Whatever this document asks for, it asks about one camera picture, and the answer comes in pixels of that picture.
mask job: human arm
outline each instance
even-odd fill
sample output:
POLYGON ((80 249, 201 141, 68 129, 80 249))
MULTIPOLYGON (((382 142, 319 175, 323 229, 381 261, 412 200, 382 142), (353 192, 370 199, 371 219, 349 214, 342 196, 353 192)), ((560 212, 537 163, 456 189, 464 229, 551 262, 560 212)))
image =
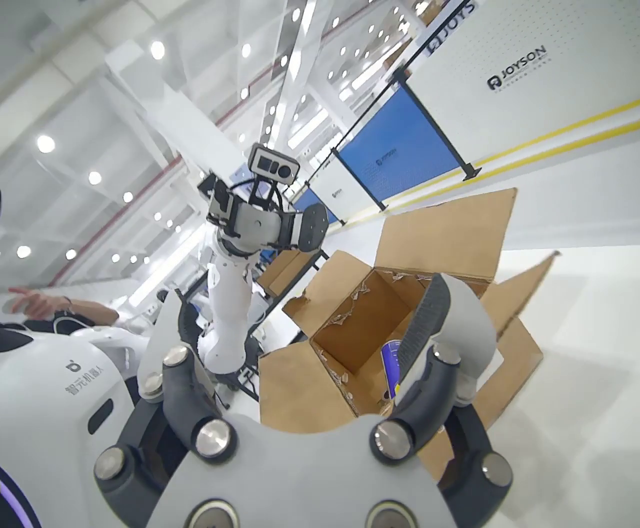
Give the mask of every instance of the human arm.
POLYGON ((23 311, 30 319, 43 320, 55 312, 67 310, 90 319, 98 326, 111 326, 118 320, 118 312, 94 301, 70 299, 64 296, 50 296, 37 290, 9 288, 11 293, 19 294, 11 312, 23 311))

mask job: white display stand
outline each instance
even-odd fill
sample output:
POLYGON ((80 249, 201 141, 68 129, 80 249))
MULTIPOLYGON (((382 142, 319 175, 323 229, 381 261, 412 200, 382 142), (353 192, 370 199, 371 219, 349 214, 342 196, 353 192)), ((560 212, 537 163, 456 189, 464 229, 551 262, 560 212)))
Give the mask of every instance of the white display stand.
POLYGON ((316 171, 309 187, 336 217, 344 221, 376 205, 333 154, 316 171))
POLYGON ((492 0, 408 86, 469 161, 640 98, 640 3, 492 0))

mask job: white robot body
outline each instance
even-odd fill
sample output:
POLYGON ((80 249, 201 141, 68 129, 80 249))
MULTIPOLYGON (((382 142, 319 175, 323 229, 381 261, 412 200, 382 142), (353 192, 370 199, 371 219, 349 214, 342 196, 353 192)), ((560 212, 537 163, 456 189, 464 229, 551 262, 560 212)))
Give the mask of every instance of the white robot body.
POLYGON ((122 376, 84 340, 31 337, 0 354, 0 468, 36 512, 35 525, 122 528, 93 479, 96 457, 133 411, 122 376))
POLYGON ((82 328, 71 335, 98 347, 116 365, 125 380, 138 373, 140 360, 149 343, 147 336, 136 335, 116 326, 82 328))
POLYGON ((207 287, 211 323, 198 339, 198 355, 205 368, 214 374, 239 370, 246 359, 244 341, 249 330, 252 298, 251 267, 259 254, 248 258, 227 254, 209 231, 207 245, 212 249, 208 264, 207 287))

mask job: red pipe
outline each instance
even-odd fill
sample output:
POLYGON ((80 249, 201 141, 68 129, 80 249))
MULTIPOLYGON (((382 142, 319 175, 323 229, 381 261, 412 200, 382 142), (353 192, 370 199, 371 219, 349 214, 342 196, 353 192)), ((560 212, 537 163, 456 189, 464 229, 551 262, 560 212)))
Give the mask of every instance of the red pipe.
MULTIPOLYGON (((330 34, 332 34, 334 31, 338 30, 340 28, 340 26, 342 26, 343 24, 346 24, 347 22, 349 22, 349 20, 351 20, 353 17, 356 17, 357 15, 359 15, 360 13, 362 13, 365 9, 367 9, 369 7, 370 4, 367 4, 366 6, 358 9, 354 14, 350 15, 349 17, 347 17, 346 19, 344 19, 340 24, 338 24, 335 28, 331 28, 329 29, 329 31, 327 31, 325 34, 323 34, 320 37, 321 42, 328 37, 330 34)), ((272 64, 270 67, 268 67, 267 69, 265 69, 260 75, 258 75, 253 81, 251 81, 249 83, 249 89, 255 85, 256 83, 258 83, 265 75, 270 74, 274 69, 275 69, 276 65, 275 63, 272 64)), ((238 103, 236 103, 234 106, 231 107, 230 110, 228 110, 220 119, 218 119, 217 121, 215 121, 216 126, 220 126, 222 123, 224 123, 229 117, 231 117, 236 110, 238 110, 242 105, 246 104, 249 101, 249 97, 247 97, 245 100, 240 100, 238 103)), ((141 196, 143 196, 155 183, 157 183, 160 179, 162 179, 162 177, 164 175, 166 175, 169 171, 171 171, 171 169, 173 169, 174 167, 176 167, 180 162, 182 161, 182 156, 180 154, 178 154, 178 156, 176 156, 176 158, 169 163, 169 165, 167 165, 165 168, 163 168, 158 174, 156 174, 156 176, 154 176, 154 178, 144 187, 142 187, 142 189, 140 190, 140 192, 134 197, 133 200, 131 200, 131 202, 129 202, 128 204, 126 204, 123 208, 121 208, 116 214, 114 214, 109 221, 104 224, 99 230, 98 232, 93 235, 89 241, 82 246, 78 251, 77 251, 77 255, 76 258, 74 260, 70 260, 68 261, 63 268, 56 273, 56 275, 54 276, 54 278, 51 280, 51 282, 49 282, 49 287, 54 287, 56 285, 56 283, 58 282, 58 280, 60 280, 60 278, 71 268, 71 266, 73 266, 74 262, 76 261, 76 259, 78 257, 80 257, 81 255, 83 255, 84 253, 86 253, 91 246, 93 246, 97 240, 104 235, 104 233, 114 224, 116 223, 116 221, 118 220, 118 218, 120 218, 123 214, 125 214, 139 199, 141 196)))

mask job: human hand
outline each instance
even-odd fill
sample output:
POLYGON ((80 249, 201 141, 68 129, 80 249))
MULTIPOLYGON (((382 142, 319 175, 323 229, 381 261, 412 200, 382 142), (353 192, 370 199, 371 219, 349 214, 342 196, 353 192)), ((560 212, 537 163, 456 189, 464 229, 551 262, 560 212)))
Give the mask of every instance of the human hand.
POLYGON ((11 307, 11 313, 22 311, 29 319, 43 321, 50 318, 55 312, 64 310, 68 301, 64 297, 52 297, 36 290, 27 288, 9 288, 11 293, 20 296, 11 307))

